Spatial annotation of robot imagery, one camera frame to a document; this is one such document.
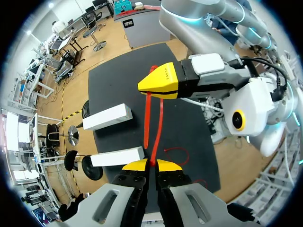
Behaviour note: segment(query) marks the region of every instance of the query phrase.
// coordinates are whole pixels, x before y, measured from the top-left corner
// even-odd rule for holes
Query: teal box
[[[116,15],[118,15],[125,11],[133,10],[133,7],[129,0],[120,0],[120,1],[115,1],[114,10],[115,10]]]

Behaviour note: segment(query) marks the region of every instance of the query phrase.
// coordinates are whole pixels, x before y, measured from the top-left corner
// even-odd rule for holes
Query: white foam block
[[[131,109],[123,104],[96,113],[83,119],[83,129],[98,130],[133,118]]]
[[[142,147],[117,150],[90,156],[93,166],[118,166],[144,158]]]

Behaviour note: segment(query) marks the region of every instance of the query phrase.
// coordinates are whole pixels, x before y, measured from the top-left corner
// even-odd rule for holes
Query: black table mat
[[[157,44],[123,54],[89,71],[89,110],[96,114],[125,103],[132,110],[133,119],[94,131],[98,153],[143,147],[144,111],[146,96],[137,88],[151,66],[176,62],[166,44]],[[182,147],[190,158],[182,168],[192,181],[200,183],[211,192],[220,189],[217,161],[210,133],[199,106],[180,99],[164,100],[163,127],[157,159],[169,160],[164,149]],[[160,100],[151,98],[149,146],[144,151],[150,158],[159,124]],[[179,149],[168,152],[176,163],[186,160],[186,152]],[[104,167],[111,182],[123,166]],[[151,171],[146,213],[159,211],[155,189],[155,173]]]

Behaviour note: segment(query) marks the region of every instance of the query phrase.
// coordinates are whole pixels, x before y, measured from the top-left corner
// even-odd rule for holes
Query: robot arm
[[[241,38],[267,49],[278,65],[271,67],[284,80],[278,74],[259,75],[251,62],[256,59],[240,60],[233,46],[206,24],[203,17],[207,13],[237,23]],[[230,133],[250,136],[251,143],[270,156],[282,138],[285,122],[301,103],[302,91],[289,81],[293,79],[283,70],[275,40],[264,22],[234,0],[187,0],[186,4],[184,0],[163,0],[159,22],[196,55],[182,60],[181,66],[171,62],[159,67],[138,84],[139,91],[164,99],[221,98]],[[170,80],[161,80],[164,75]]]
[[[233,46],[203,20],[207,13],[227,19],[237,33],[251,45],[276,49],[267,27],[249,10],[234,0],[163,0],[159,22],[194,54],[218,53],[224,61],[237,58]]]

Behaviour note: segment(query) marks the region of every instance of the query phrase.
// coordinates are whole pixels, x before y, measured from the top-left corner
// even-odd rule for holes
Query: metal stool base
[[[105,47],[106,46],[106,41],[102,41],[102,42],[100,42],[100,43],[98,43],[95,47],[94,47],[94,51],[96,52],[96,51],[99,51],[99,50],[101,50],[103,47]]]

